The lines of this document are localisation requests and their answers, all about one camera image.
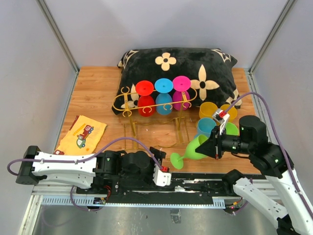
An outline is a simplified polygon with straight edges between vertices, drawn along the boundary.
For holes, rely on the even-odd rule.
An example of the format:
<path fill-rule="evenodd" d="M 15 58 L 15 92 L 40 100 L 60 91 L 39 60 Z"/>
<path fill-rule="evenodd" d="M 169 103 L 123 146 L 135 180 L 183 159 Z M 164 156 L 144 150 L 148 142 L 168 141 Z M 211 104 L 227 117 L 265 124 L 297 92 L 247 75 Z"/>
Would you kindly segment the green wine glass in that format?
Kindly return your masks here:
<path fill-rule="evenodd" d="M 196 135 L 187 145 L 184 155 L 181 156 L 178 153 L 171 154 L 170 162 L 172 166 L 176 169 L 182 169 L 184 165 L 183 159 L 200 160 L 205 158 L 206 155 L 196 152 L 196 149 L 207 140 L 208 137 L 205 135 Z"/>
<path fill-rule="evenodd" d="M 235 124 L 231 123 L 231 122 L 228 122 L 225 125 L 225 131 L 226 131 L 227 135 L 234 135 L 234 136 L 238 136 L 239 135 L 238 127 Z"/>

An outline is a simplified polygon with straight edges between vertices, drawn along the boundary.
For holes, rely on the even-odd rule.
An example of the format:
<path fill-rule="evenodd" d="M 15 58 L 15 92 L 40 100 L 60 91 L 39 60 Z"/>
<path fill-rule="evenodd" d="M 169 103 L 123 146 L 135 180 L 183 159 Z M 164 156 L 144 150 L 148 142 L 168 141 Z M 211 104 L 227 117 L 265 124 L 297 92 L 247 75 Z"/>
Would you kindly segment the blue wine glass front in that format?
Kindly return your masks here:
<path fill-rule="evenodd" d="M 209 138 L 211 135 L 211 131 L 215 126 L 216 122 L 213 119 L 208 117 L 201 118 L 196 124 L 197 133 L 194 138 L 198 137 L 199 135 L 205 135 Z"/>

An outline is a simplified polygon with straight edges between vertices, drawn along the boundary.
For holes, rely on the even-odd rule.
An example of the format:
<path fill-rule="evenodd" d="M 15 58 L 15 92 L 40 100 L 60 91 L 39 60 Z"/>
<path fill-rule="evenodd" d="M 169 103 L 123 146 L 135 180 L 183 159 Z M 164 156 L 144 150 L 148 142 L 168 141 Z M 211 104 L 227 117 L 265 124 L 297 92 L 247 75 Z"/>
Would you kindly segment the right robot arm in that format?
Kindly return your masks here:
<path fill-rule="evenodd" d="M 243 197 L 263 214 L 279 235 L 311 235 L 313 233 L 313 207 L 301 192 L 296 170 L 288 154 L 280 146 L 268 141 L 266 125 L 256 116 L 239 120 L 239 135 L 220 133 L 214 127 L 208 140 L 195 152 L 211 158 L 221 158 L 224 152 L 247 154 L 252 165 L 273 185 L 282 204 L 262 193 L 238 170 L 222 177 L 222 191 L 228 196 Z"/>

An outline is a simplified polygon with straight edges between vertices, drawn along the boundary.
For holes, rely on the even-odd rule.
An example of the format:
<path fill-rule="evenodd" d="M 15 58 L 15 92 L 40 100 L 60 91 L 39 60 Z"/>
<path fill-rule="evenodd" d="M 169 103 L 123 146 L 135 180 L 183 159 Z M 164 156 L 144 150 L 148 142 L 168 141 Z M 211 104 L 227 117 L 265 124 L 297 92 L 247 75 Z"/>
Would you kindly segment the red wine glass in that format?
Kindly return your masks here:
<path fill-rule="evenodd" d="M 151 94 L 154 91 L 154 85 L 148 80 L 140 81 L 136 84 L 135 90 L 139 95 L 138 99 L 138 112 L 143 117 L 150 117 L 155 112 L 155 101 Z"/>

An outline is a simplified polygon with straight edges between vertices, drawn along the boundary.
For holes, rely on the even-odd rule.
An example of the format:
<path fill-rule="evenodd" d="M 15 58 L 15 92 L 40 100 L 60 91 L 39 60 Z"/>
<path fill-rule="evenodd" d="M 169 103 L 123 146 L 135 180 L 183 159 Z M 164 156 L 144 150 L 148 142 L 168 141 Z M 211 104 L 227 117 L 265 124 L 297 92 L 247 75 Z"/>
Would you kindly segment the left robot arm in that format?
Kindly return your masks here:
<path fill-rule="evenodd" d="M 61 183 L 89 189 L 98 194 L 105 186 L 147 189 L 171 183 L 171 173 L 158 167 L 165 153 L 155 150 L 150 157 L 144 151 L 106 150 L 96 157 L 89 155 L 55 155 L 29 146 L 21 163 L 16 183 L 37 185 L 39 182 Z"/>

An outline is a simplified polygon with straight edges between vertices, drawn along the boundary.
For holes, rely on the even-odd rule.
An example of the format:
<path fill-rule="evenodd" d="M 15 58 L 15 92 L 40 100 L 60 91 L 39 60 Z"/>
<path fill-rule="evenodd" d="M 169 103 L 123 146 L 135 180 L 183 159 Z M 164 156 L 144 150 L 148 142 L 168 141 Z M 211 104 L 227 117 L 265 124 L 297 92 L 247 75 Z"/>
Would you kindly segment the yellow wine glass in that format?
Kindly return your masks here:
<path fill-rule="evenodd" d="M 200 105 L 199 117 L 212 118 L 213 114 L 217 111 L 218 107 L 213 102 L 204 102 Z"/>
<path fill-rule="evenodd" d="M 219 115 L 223 115 L 223 114 L 228 114 L 229 115 L 229 119 L 228 119 L 228 122 L 232 122 L 236 117 L 237 117 L 237 114 L 238 114 L 238 112 L 237 112 L 237 110 L 235 109 L 235 107 L 232 107 L 232 108 L 230 108 L 230 110 L 228 111 L 228 112 L 225 112 L 225 110 L 227 109 L 227 108 L 229 108 L 229 104 L 224 104 L 224 105 L 222 105 L 221 107 L 220 107 L 220 110 L 221 110 L 221 112 L 219 113 Z"/>

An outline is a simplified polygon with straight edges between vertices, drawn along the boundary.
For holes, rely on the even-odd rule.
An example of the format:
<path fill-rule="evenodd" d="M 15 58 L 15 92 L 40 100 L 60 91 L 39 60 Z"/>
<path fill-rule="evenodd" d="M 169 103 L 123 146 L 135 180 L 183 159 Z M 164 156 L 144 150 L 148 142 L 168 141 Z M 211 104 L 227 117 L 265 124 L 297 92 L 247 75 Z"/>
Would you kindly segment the green wine glass back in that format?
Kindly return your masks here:
<path fill-rule="evenodd" d="M 196 152 L 196 149 L 207 140 L 208 137 L 205 135 L 196 135 L 187 145 L 184 155 L 181 156 L 178 153 L 171 154 L 170 162 L 172 166 L 176 169 L 182 169 L 184 165 L 183 159 L 200 160 L 205 158 L 206 155 Z"/>

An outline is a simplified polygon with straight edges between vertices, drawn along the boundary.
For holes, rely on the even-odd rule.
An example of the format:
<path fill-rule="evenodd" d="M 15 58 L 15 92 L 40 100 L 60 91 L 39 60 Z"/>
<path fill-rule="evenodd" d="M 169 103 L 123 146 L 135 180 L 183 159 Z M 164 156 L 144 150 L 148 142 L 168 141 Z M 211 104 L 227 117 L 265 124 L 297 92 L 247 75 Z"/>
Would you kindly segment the green wine glass front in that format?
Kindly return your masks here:
<path fill-rule="evenodd" d="M 235 124 L 231 123 L 231 122 L 228 122 L 225 125 L 225 131 L 226 131 L 227 135 L 234 135 L 234 136 L 238 136 L 239 135 L 238 127 Z"/>

